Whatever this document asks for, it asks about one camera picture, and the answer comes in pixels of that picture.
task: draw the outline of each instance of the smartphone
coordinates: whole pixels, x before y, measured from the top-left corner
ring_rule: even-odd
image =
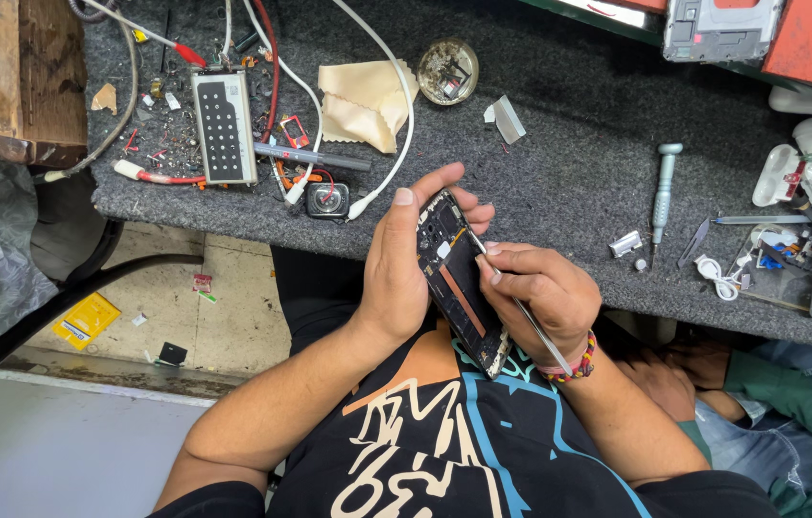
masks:
[[[419,267],[432,299],[470,358],[494,380],[511,343],[499,315],[480,291],[480,267],[474,258],[486,251],[449,190],[442,189],[422,207],[416,241]]]

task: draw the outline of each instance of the wristband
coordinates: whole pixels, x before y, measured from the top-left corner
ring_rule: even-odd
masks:
[[[551,382],[565,383],[573,380],[574,378],[584,378],[591,374],[591,371],[595,370],[595,366],[591,364],[591,357],[595,352],[595,344],[595,333],[589,329],[588,340],[587,344],[585,344],[582,358],[569,364],[569,368],[573,371],[571,376],[561,367],[544,367],[542,365],[538,365],[536,361],[534,362],[534,365],[537,366],[537,370],[540,372],[540,375]]]

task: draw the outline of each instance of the fingernail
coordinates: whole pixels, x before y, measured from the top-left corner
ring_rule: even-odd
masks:
[[[393,205],[412,205],[412,191],[406,187],[397,189],[393,196]]]

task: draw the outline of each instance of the precision screwdriver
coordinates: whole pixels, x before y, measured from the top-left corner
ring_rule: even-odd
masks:
[[[655,208],[652,215],[652,265],[655,267],[655,253],[658,253],[658,244],[662,242],[665,232],[665,223],[668,222],[668,205],[671,202],[671,177],[675,173],[675,155],[680,153],[684,146],[679,142],[662,144],[658,152],[662,154],[662,171],[658,178],[658,191],[655,192]]]

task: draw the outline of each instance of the black t-shirt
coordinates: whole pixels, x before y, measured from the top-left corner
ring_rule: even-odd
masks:
[[[288,456],[270,517],[778,515],[754,482],[729,472],[631,489],[523,351],[489,381],[444,321],[422,331]],[[258,490],[223,482],[152,518],[264,514]]]

